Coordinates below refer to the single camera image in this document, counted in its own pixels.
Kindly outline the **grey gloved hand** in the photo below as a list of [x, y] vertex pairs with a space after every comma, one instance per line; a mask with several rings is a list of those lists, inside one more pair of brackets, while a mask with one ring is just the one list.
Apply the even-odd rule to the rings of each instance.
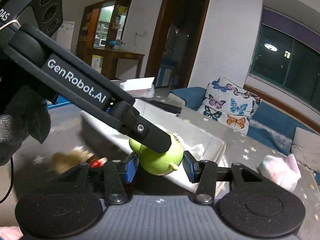
[[1, 165], [6, 165], [27, 137], [43, 143], [51, 128], [45, 99], [23, 86], [1, 114]]

